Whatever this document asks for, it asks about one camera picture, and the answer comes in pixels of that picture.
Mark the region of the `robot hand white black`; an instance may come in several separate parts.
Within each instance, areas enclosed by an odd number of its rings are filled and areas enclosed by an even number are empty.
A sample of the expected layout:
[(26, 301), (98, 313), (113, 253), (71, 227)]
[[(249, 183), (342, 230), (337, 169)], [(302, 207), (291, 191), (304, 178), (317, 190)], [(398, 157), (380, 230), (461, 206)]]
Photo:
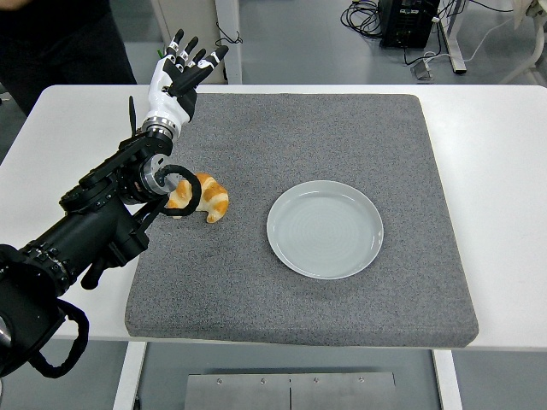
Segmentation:
[(208, 53), (201, 49), (191, 53), (198, 38), (181, 45), (184, 31), (179, 29), (165, 49), (165, 55), (156, 64), (149, 91), (150, 110), (145, 116), (145, 131), (160, 130), (171, 138), (180, 135), (184, 124), (191, 121), (196, 106), (196, 88), (215, 70), (229, 51), (225, 45)]

